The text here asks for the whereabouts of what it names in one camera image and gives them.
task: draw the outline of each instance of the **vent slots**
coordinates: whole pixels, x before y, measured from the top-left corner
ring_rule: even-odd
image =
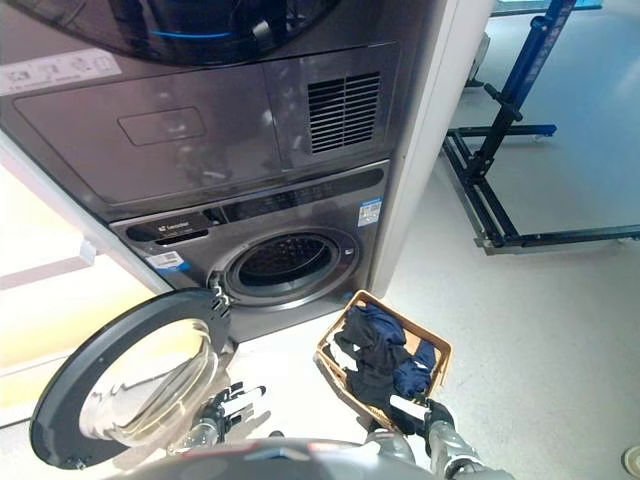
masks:
[[[380,73],[310,84],[309,136],[312,153],[373,138],[380,96]]]

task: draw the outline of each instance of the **sticker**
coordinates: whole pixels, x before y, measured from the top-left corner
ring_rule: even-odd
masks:
[[[99,48],[34,58],[0,66],[0,97],[121,73],[113,55]]]
[[[186,270],[191,266],[185,262],[176,251],[153,255],[151,257],[147,257],[146,260],[160,273],[171,273]]]
[[[360,204],[360,214],[358,215],[358,226],[364,227],[377,223],[380,218],[380,209],[382,208],[382,198],[374,198]]]

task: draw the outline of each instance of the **blue metal stand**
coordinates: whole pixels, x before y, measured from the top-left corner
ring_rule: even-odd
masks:
[[[640,239],[640,225],[569,230],[520,235],[486,179],[494,156],[508,135],[552,136],[555,125],[512,126],[522,120],[520,107],[538,78],[576,0],[553,0],[544,16],[534,17],[531,31],[501,92],[486,84],[485,90],[500,105],[491,127],[453,128],[447,132],[443,150],[458,177],[476,218],[482,226],[483,246],[539,247],[590,242],[614,238]],[[465,137],[485,137],[480,149],[472,153]]]

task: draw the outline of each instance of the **wicker basket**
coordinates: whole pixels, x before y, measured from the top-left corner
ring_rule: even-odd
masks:
[[[334,389],[337,390],[339,396],[342,397],[347,403],[351,404],[351,406],[360,413],[365,413],[373,417],[373,419],[375,419],[383,427],[390,430],[398,430],[395,424],[385,415],[382,410],[360,402],[349,392],[346,383],[347,374],[322,351],[322,349],[327,345],[327,338],[331,335],[331,333],[342,329],[347,312],[349,311],[349,309],[351,309],[351,307],[358,303],[371,303],[381,310],[384,310],[385,312],[392,315],[405,331],[407,343],[404,347],[409,353],[415,353],[421,339],[431,342],[431,344],[434,346],[436,354],[436,365],[431,371],[431,384],[424,392],[426,396],[431,396],[434,389],[438,385],[444,385],[444,381],[447,377],[447,371],[449,370],[449,365],[451,364],[453,348],[451,344],[449,344],[446,340],[440,338],[434,333],[431,333],[429,330],[416,325],[411,320],[402,316],[400,313],[386,306],[384,303],[382,303],[380,300],[378,300],[376,297],[365,290],[359,290],[358,292],[356,292],[351,301],[340,314],[340,318],[338,319],[338,321],[336,321],[336,323],[334,323],[322,336],[316,348],[316,360],[320,368],[324,371],[327,379],[333,384]]]

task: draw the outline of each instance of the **door hinge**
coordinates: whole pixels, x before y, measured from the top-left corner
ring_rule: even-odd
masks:
[[[223,272],[214,272],[209,277],[209,288],[216,294],[216,296],[227,306],[231,306],[234,299],[227,295],[224,288]]]

